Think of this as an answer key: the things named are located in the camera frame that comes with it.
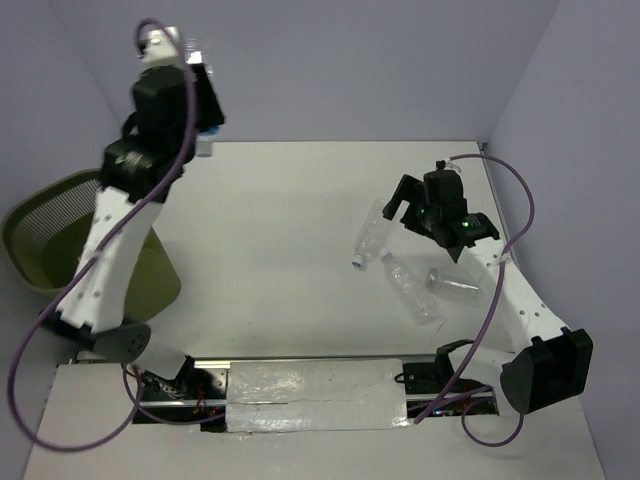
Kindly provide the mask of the blue label plastic bottle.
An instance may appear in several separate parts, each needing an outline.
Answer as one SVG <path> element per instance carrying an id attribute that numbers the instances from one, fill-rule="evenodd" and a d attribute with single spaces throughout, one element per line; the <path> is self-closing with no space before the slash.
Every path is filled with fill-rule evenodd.
<path id="1" fill-rule="evenodd" d="M 213 81 L 213 70 L 207 64 L 206 55 L 204 54 L 203 49 L 195 39 L 188 39 L 185 43 L 185 60 L 190 65 L 191 68 L 193 63 L 204 63 L 207 67 L 207 72 L 209 73 Z M 217 131 L 200 133 L 196 127 L 196 132 L 197 132 L 196 143 L 195 143 L 196 157 L 210 157 L 213 155 L 214 139 L 215 139 L 215 136 L 219 133 L 220 128 Z"/>

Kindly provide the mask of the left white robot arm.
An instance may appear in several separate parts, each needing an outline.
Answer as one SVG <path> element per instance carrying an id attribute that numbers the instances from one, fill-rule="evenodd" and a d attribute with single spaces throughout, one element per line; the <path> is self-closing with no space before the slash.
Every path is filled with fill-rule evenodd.
<path id="1" fill-rule="evenodd" d="M 173 398 L 188 396 L 203 374 L 194 359 L 152 339 L 125 313 L 144 242 L 171 186 L 196 154 L 199 134 L 225 122 L 203 62 L 145 69 L 132 86 L 135 110 L 104 149 L 93 223 L 73 279 L 44 325 L 103 358 L 134 365 Z"/>

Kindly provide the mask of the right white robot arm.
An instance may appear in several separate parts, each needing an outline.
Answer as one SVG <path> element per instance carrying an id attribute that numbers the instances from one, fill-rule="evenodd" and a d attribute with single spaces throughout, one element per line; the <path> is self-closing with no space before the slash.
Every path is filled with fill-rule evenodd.
<path id="1" fill-rule="evenodd" d="M 469 339 L 436 351 L 434 376 L 444 390 L 468 379 L 489 385 L 499 412 L 528 415 L 580 395 L 588 376 L 593 341 L 553 313 L 505 252 L 498 229 L 483 213 L 471 213 L 462 179 L 436 170 L 421 179 L 405 175 L 382 210 L 392 220 L 408 204 L 400 222 L 446 250 L 482 292 L 491 296 L 492 319 L 504 326 L 511 347 L 503 352 Z"/>

